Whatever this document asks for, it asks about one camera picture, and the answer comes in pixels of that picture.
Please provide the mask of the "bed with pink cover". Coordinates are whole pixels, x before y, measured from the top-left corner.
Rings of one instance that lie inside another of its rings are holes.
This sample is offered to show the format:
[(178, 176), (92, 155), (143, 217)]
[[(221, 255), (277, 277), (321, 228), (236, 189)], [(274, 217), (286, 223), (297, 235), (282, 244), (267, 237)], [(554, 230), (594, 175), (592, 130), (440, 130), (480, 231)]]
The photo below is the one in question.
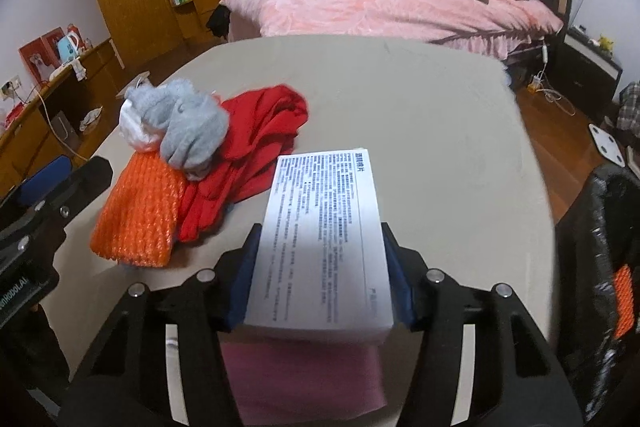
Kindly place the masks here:
[(292, 35), (418, 40), (504, 61), (557, 35), (562, 20), (539, 0), (221, 0), (206, 23), (240, 41)]

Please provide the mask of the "red cloth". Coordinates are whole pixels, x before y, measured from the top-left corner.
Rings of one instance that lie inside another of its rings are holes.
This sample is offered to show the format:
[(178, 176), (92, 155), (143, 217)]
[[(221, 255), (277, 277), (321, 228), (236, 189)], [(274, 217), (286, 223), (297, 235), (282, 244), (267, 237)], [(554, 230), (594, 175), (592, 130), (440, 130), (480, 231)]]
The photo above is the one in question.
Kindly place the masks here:
[(180, 202), (181, 243), (218, 228), (229, 206), (268, 190), (278, 158), (293, 152), (298, 129), (308, 120), (303, 95), (285, 84), (245, 91), (223, 101), (222, 108), (230, 124), (212, 169), (186, 184)]

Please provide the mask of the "black trash bin with liner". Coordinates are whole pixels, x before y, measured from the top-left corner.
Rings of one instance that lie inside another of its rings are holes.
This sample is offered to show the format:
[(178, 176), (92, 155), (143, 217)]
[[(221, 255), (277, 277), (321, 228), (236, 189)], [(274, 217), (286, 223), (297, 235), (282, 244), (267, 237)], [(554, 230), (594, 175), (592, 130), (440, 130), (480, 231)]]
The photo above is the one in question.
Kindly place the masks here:
[[(639, 422), (639, 180), (615, 165), (593, 169), (555, 225), (556, 347), (588, 426)], [(634, 328), (614, 338), (614, 274), (629, 265)]]

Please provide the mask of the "plaid cloth covered chair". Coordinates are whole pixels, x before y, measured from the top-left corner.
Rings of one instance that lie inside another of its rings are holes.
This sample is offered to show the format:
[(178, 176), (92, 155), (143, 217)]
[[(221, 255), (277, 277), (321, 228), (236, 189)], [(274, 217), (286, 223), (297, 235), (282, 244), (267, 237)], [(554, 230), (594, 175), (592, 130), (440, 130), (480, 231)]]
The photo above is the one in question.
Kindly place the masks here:
[(629, 83), (620, 91), (616, 128), (640, 138), (640, 83)]

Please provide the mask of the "white crumpled cloth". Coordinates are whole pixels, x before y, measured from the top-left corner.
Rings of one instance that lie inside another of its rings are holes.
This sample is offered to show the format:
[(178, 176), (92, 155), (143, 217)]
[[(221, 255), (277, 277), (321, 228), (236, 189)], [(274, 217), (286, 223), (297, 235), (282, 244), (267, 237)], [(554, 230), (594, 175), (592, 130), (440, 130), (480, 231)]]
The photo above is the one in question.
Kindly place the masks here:
[(119, 111), (119, 132), (136, 152), (151, 153), (160, 148), (163, 133), (151, 129), (143, 121), (129, 100), (122, 103)]

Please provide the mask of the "yellow toy on nightstand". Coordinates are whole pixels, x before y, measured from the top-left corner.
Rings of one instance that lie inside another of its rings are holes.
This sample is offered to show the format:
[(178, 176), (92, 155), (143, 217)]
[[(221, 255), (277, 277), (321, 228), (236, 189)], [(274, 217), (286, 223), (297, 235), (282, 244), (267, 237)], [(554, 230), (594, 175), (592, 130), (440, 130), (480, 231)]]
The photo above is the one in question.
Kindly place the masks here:
[(600, 49), (607, 54), (612, 54), (614, 49), (614, 41), (605, 36), (600, 36), (598, 40)]

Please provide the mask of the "orange foam net sleeve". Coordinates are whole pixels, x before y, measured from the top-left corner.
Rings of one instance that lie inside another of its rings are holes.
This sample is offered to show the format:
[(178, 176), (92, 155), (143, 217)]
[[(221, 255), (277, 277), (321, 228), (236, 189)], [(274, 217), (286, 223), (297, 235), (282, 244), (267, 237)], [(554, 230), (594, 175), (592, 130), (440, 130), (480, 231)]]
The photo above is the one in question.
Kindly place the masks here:
[(617, 322), (615, 339), (620, 339), (634, 328), (634, 288), (629, 265), (623, 265), (614, 274)]

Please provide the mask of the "red photo frame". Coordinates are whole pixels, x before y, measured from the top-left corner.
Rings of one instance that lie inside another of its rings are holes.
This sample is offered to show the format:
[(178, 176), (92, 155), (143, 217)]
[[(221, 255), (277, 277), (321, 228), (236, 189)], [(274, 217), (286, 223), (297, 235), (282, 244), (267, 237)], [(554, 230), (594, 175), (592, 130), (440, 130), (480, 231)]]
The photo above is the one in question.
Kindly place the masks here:
[(37, 86), (46, 83), (52, 72), (61, 65), (58, 42), (64, 36), (61, 27), (54, 28), (18, 49), (21, 59)]

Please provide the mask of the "small white stool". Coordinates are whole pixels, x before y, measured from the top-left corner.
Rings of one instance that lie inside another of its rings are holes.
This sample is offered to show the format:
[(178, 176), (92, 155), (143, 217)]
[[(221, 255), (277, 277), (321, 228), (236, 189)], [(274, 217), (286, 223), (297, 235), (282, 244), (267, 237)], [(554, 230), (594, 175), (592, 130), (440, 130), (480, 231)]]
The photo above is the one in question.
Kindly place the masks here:
[(149, 83), (150, 75), (151, 73), (148, 70), (146, 70), (145, 72), (142, 72), (141, 74), (138, 74), (136, 77), (134, 77), (134, 79), (131, 79), (126, 84), (126, 86), (122, 88), (122, 90), (120, 90), (116, 94), (116, 98), (126, 98), (126, 92), (129, 88), (137, 88), (140, 86), (140, 84)]

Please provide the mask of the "black white nightstand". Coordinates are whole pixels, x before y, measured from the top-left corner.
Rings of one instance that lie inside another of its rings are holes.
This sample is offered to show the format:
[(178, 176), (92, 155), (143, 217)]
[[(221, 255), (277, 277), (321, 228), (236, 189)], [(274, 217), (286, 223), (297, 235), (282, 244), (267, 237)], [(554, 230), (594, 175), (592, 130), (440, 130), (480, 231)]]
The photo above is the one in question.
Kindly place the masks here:
[(623, 69), (587, 37), (570, 28), (550, 61), (551, 86), (593, 122), (608, 113)]

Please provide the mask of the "white bathroom scale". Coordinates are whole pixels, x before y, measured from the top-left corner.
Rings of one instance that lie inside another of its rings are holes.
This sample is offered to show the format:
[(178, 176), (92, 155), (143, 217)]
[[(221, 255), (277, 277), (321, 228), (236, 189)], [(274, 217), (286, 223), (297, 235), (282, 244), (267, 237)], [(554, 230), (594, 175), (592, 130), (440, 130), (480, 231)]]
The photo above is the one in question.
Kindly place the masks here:
[(598, 152), (608, 161), (622, 168), (626, 167), (623, 152), (616, 140), (605, 130), (595, 124), (588, 124), (589, 133)]

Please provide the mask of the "wooden side desk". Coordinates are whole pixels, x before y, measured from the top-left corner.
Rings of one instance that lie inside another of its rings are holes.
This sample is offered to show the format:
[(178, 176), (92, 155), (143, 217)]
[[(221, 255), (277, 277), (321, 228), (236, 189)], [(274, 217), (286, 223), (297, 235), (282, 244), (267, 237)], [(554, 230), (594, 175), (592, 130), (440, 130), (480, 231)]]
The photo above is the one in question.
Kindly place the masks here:
[(115, 129), (125, 71), (106, 40), (81, 57), (86, 78), (67, 67), (41, 88), (1, 135), (1, 194), (60, 156), (84, 165)]

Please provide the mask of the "white printed medicine box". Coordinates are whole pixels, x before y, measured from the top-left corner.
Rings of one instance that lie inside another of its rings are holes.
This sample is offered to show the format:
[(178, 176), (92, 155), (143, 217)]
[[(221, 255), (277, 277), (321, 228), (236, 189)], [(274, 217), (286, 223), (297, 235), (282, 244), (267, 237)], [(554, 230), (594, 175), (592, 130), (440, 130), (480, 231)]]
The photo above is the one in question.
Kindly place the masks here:
[(394, 311), (367, 150), (279, 157), (244, 323), (281, 338), (385, 340)]

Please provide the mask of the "grey sock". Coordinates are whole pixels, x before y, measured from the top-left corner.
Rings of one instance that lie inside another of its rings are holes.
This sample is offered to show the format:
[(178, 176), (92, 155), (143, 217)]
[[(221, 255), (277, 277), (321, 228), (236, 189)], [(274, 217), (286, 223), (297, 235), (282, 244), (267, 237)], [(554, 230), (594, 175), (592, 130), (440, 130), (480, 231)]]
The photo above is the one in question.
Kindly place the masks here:
[(163, 133), (160, 148), (154, 150), (160, 159), (192, 181), (204, 179), (230, 128), (229, 113), (220, 102), (181, 78), (157, 87), (145, 83), (129, 88), (126, 100), (145, 126)]

